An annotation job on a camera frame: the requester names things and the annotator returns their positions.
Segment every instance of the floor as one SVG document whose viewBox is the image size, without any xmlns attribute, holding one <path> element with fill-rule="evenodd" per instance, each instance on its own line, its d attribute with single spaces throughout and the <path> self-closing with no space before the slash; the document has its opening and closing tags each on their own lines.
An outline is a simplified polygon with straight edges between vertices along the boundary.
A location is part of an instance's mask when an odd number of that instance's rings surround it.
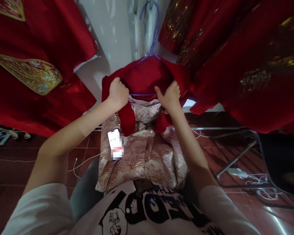
<svg viewBox="0 0 294 235">
<path fill-rule="evenodd" d="M 187 119 L 190 124 L 200 127 L 240 126 L 239 123 L 224 112 L 205 113 L 201 116 L 187 114 Z M 224 132 L 228 131 L 207 130 L 202 131 L 202 135 L 211 136 Z M 100 135 L 101 132 L 92 132 L 70 153 L 69 169 L 73 168 L 76 158 L 76 164 L 79 165 L 83 161 L 100 153 Z M 0 159 L 21 161 L 0 161 L 0 234 L 22 195 L 34 165 L 34 162 L 22 161 L 34 161 L 39 147 L 45 140 L 45 137 L 37 136 L 30 143 L 25 140 L 17 143 L 10 138 L 5 145 L 0 146 Z M 241 139 L 233 137 L 225 137 L 215 141 L 201 136 L 198 138 L 198 142 L 203 148 L 211 172 L 214 175 L 224 167 L 230 159 L 238 154 L 245 144 Z M 91 161 L 86 162 L 75 172 L 79 176 L 82 176 L 90 162 Z M 236 166 L 250 174 L 264 172 L 264 164 L 261 158 L 253 152 L 248 152 L 246 157 L 243 157 L 236 163 Z M 67 183 L 69 197 L 77 181 L 78 178 L 73 172 L 69 172 Z M 244 183 L 242 179 L 228 174 L 222 175 L 221 182 L 226 185 Z M 261 234 L 294 235 L 294 211 L 266 207 L 257 200 L 253 192 L 233 189 L 225 189 L 225 192 L 250 222 L 256 226 Z M 290 203 L 284 196 L 279 197 L 279 200 L 275 202 L 282 205 Z"/>
</svg>

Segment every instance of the clothes hanger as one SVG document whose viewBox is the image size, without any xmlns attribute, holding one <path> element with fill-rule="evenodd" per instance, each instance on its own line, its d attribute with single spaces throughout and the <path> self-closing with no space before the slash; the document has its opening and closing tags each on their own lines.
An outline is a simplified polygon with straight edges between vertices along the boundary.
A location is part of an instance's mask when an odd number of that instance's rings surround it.
<svg viewBox="0 0 294 235">
<path fill-rule="evenodd" d="M 156 24 L 156 29 L 155 29 L 155 32 L 154 32 L 154 39 L 153 39 L 153 43 L 151 44 L 151 47 L 150 47 L 150 50 L 149 50 L 149 54 L 146 55 L 143 59 L 141 59 L 136 65 L 140 64 L 141 62 L 143 62 L 145 59 L 147 59 L 148 57 L 152 56 L 152 54 L 158 59 L 158 60 L 161 60 L 160 57 L 158 55 L 155 54 L 155 43 L 156 43 L 156 38 L 157 38 L 157 34 L 158 34 L 158 28 L 159 28 L 159 6 L 158 6 L 158 3 L 155 2 L 154 0 L 152 1 L 147 1 L 145 3 L 145 5 L 143 6 L 143 8 L 141 9 L 141 12 L 140 12 L 140 16 L 139 16 L 139 19 L 141 20 L 142 17 L 143 17 L 143 13 L 148 5 L 148 3 L 151 3 L 153 2 L 153 4 L 156 6 L 157 8 L 157 24 Z M 157 94 L 129 94 L 130 96 L 153 96 L 153 95 L 157 95 Z"/>
</svg>

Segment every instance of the smartphone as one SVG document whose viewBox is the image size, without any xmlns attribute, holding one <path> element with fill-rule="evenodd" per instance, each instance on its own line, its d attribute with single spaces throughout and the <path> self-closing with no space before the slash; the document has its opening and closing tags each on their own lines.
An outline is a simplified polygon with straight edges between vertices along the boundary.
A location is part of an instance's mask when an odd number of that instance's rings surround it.
<svg viewBox="0 0 294 235">
<path fill-rule="evenodd" d="M 119 159 L 123 154 L 122 140 L 120 137 L 120 130 L 118 128 L 107 133 L 109 145 L 111 149 L 111 156 L 113 160 Z"/>
</svg>

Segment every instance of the gray pants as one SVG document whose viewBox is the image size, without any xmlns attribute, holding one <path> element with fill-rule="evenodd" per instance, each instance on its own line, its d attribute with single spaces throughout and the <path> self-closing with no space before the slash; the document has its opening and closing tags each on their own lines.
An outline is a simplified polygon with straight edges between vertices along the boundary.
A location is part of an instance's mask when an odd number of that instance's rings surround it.
<svg viewBox="0 0 294 235">
<path fill-rule="evenodd" d="M 95 190 L 98 181 L 98 166 L 99 157 L 96 157 L 73 190 L 70 205 L 76 222 L 104 197 L 103 193 Z M 185 200 L 198 207 L 198 196 L 189 174 L 186 177 L 184 190 L 179 193 Z"/>
</svg>

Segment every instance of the pink brocade fabric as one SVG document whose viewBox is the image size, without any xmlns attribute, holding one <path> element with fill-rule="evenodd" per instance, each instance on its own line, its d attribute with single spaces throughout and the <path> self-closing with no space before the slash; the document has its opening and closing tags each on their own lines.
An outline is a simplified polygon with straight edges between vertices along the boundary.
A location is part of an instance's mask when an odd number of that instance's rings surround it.
<svg viewBox="0 0 294 235">
<path fill-rule="evenodd" d="M 150 123 L 161 113 L 161 105 L 158 100 L 129 100 L 135 113 L 136 132 L 124 138 L 122 159 L 112 161 L 107 132 L 120 128 L 120 118 L 114 114 L 102 123 L 96 190 L 109 192 L 134 179 L 149 179 L 170 189 L 182 189 L 187 167 L 174 128 L 168 127 L 158 137 Z"/>
</svg>

